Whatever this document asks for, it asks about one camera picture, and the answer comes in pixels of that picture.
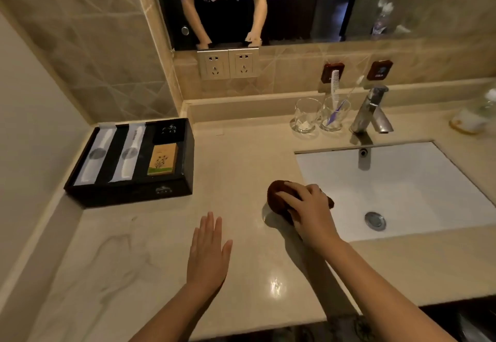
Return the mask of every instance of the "brown cloth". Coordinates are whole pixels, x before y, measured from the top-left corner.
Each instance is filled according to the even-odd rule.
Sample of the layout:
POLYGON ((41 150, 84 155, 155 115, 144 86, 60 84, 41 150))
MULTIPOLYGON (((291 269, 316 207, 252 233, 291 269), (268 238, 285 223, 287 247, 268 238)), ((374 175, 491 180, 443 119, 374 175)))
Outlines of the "brown cloth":
MULTIPOLYGON (((298 200, 301 200, 298 192, 293 188, 288 187, 284 184, 285 180, 276 180, 272 184, 269 185, 269 189, 267 189, 267 204, 274 213, 279 214, 285 220, 288 221, 289 224, 293 224, 293 219, 291 218, 291 214, 289 213, 289 209, 293 209, 289 206, 282 198, 276 195, 277 192, 286 192, 298 200)), ((329 209, 334 207, 334 201, 330 197, 327 197, 327 201, 329 202, 329 209)))

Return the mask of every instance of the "plastic bottle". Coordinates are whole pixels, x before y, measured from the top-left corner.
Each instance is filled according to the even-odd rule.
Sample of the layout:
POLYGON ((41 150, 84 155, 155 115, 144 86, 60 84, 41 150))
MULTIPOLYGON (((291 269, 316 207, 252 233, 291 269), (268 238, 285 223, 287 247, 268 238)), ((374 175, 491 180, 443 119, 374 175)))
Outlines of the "plastic bottle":
POLYGON ((458 132, 476 135, 484 131, 487 123, 496 116, 496 88, 470 103, 450 120, 449 126, 458 132))
POLYGON ((381 13, 375 20, 374 26, 372 28, 372 36, 382 35, 387 33, 387 27, 389 25, 389 16, 394 10, 393 3, 388 3, 387 0, 379 0, 377 5, 381 8, 381 13))

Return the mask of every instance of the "beige countertop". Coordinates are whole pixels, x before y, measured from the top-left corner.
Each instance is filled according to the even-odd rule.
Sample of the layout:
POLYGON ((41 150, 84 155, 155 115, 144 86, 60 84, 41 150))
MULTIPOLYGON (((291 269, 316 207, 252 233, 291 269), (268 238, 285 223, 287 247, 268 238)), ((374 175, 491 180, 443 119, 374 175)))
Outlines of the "beige countertop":
MULTIPOLYGON (((386 109, 395 132, 373 132, 371 139, 434 140, 495 202, 495 134, 469 137, 451 130, 450 108, 458 105, 386 109)), ((356 143, 347 129, 302 137, 288 121, 286 116, 196 124, 194 195, 86 210, 29 341, 128 340, 184 284, 193 230, 209 210, 223 217, 224 237, 234 246, 226 281, 192 338, 355 312, 328 266, 286 225, 262 217, 273 180, 303 181, 295 151, 356 143)), ((352 245, 418 305, 496 293, 496 226, 352 245)))

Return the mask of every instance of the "outlet panel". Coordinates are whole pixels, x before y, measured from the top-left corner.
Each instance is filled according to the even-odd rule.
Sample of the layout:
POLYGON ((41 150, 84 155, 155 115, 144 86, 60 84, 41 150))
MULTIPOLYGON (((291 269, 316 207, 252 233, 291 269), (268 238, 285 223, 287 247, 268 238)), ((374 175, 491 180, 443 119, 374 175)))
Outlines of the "outlet panel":
POLYGON ((198 64, 204 80, 225 80, 231 78, 229 50, 198 51, 198 64))
POLYGON ((258 48, 230 49, 231 78, 250 78, 260 74, 258 48))

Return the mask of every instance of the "sink drain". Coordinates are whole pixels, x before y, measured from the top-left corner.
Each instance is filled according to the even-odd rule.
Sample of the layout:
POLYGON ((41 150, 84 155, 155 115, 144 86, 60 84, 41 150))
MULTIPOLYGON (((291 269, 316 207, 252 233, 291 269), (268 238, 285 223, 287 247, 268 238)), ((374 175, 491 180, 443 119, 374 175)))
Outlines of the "sink drain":
POLYGON ((365 214, 365 223, 375 231, 384 231, 386 229, 386 219, 376 212, 365 214))

